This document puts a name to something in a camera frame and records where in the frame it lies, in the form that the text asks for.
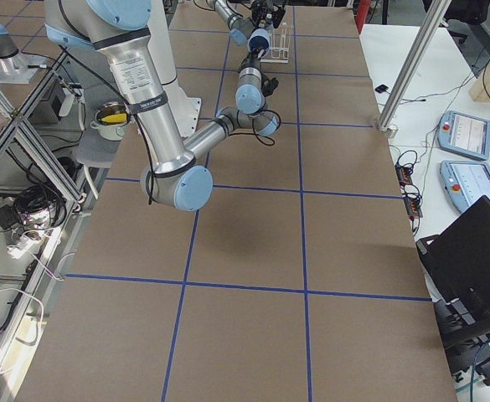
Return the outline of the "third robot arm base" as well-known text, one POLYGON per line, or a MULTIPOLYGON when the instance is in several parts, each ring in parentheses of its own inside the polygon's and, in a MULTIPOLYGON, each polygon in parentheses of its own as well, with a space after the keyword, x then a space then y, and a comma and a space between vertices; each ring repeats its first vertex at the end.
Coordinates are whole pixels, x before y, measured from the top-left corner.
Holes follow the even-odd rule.
POLYGON ((0 24, 1 84, 29 84, 37 71, 47 64, 46 60, 45 56, 23 53, 0 24))

